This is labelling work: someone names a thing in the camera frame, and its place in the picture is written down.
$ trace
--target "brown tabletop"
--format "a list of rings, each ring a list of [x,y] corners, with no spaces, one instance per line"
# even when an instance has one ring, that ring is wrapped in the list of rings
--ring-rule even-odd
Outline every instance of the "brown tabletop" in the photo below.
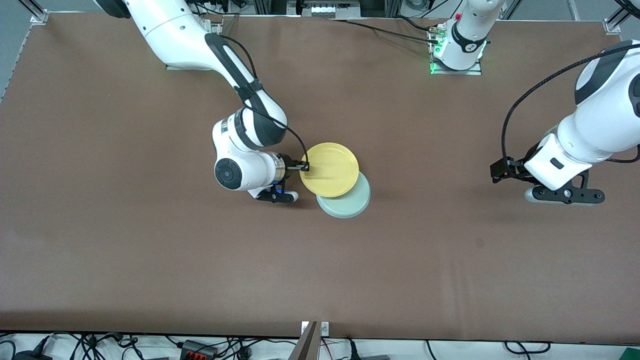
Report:
[[[366,211],[329,217],[298,176],[288,206],[224,190],[211,127],[240,107],[224,79],[165,70],[131,20],[54,13],[0,103],[0,328],[640,341],[640,167],[595,166],[594,208],[489,176],[513,101],[618,41],[600,23],[499,22],[482,76],[429,75],[423,43],[324,19],[228,34],[308,146],[356,154]],[[574,110],[576,77],[521,105],[510,154]],[[301,156],[291,135],[273,149]]]

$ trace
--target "yellow disc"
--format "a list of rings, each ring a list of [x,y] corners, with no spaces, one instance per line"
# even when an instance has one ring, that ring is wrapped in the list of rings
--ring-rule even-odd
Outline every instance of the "yellow disc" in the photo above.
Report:
[[[324,197],[344,195],[358,181],[358,160],[339,143],[319,143],[307,153],[309,171],[301,171],[300,177],[312,193]]]

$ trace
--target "round black joint cap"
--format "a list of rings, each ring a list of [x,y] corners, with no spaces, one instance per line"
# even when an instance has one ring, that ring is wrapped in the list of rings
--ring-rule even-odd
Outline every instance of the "round black joint cap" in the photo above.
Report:
[[[126,19],[131,17],[127,5],[122,0],[95,0],[95,2],[110,16]]]
[[[220,159],[214,167],[216,179],[220,185],[229,190],[235,190],[242,183],[242,172],[238,164],[231,159]]]

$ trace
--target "gray floor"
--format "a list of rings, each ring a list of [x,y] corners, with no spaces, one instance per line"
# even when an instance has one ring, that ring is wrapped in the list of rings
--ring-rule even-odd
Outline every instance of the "gray floor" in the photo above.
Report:
[[[93,0],[40,0],[39,3],[50,11],[100,11]],[[459,1],[449,0],[429,17],[448,17]],[[580,20],[602,20],[608,17],[618,5],[613,0],[575,0]],[[402,13],[407,16],[419,15],[407,6]],[[0,1],[0,89],[9,83],[13,66],[20,51],[20,45],[29,30],[30,14],[17,0]],[[513,15],[516,20],[571,20],[566,1],[524,0]],[[631,18],[622,25],[622,39],[640,39],[640,20]]]

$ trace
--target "green object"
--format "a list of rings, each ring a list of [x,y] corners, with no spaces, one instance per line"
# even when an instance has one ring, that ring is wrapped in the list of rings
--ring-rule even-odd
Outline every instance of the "green object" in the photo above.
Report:
[[[640,360],[640,350],[628,347],[625,352],[622,353],[620,360]]]
[[[367,178],[358,173],[358,180],[351,190],[338,197],[316,195],[318,204],[327,214],[335,218],[352,218],[361,214],[369,205],[371,186]]]

